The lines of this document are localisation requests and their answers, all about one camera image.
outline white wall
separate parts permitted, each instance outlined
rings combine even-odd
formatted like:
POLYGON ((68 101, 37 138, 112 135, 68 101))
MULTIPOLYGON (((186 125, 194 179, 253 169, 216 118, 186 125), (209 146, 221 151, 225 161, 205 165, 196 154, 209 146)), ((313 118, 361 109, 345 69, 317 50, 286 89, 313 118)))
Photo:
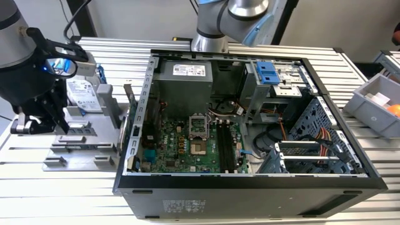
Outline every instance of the white wall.
POLYGON ((170 41, 196 33, 197 16, 188 0, 94 0, 89 11, 97 14, 106 38, 170 41))
POLYGON ((400 0, 300 0, 281 45, 341 47, 353 61, 372 61, 400 22, 400 0))
MULTIPOLYGON (((41 30, 44 37, 52 41, 65 42, 62 31, 66 20, 62 14, 58 0, 13 0, 18 6, 20 13, 30 27, 41 30)), ((70 10, 65 0, 64 4, 66 18, 70 19, 70 10)), ((78 35, 76 25, 72 25, 74 35, 78 35)))

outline orange object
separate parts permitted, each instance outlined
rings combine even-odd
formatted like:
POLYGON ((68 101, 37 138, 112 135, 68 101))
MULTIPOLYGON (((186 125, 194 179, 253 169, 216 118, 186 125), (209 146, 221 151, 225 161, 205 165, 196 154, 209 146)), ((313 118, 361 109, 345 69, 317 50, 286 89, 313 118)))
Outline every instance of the orange object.
POLYGON ((386 110, 400 117, 400 105, 392 105, 386 108, 386 110))

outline white label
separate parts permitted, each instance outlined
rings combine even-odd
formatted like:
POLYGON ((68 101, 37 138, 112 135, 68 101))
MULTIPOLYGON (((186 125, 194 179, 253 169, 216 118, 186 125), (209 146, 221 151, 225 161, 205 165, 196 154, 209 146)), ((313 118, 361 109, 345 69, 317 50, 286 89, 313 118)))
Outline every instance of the white label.
POLYGON ((166 213, 196 213, 202 212, 205 208, 205 200, 162 200, 162 204, 166 213))
POLYGON ((198 65, 173 65, 173 75, 177 76, 205 76, 205 66, 198 65))
POLYGON ((66 149, 80 149, 80 146, 65 146, 66 147, 66 149))
POLYGON ((237 109, 237 111, 236 111, 236 114, 238 115, 238 116, 241 116, 241 114, 242 114, 242 108, 238 106, 238 109, 237 109))
POLYGON ((66 80, 68 93, 78 108, 89 113, 101 112, 92 84, 85 80, 66 80))

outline motherboard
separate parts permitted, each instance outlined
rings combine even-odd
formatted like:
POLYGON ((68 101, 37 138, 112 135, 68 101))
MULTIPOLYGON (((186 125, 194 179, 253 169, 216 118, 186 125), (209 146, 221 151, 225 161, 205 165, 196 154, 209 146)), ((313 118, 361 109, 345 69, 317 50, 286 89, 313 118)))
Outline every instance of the motherboard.
POLYGON ((144 150, 142 172, 248 173, 237 123, 218 124, 198 116, 190 120, 164 120, 160 127, 156 149, 144 150))

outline gray plastic bin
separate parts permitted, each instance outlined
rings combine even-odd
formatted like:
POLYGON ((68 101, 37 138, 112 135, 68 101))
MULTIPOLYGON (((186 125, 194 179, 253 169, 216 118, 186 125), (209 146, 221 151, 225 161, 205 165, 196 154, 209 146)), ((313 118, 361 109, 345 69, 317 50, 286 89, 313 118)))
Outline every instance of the gray plastic bin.
POLYGON ((384 137, 400 137, 400 118, 366 97, 377 93, 389 98, 388 105, 400 104, 400 84, 378 74, 353 91, 344 111, 384 137))

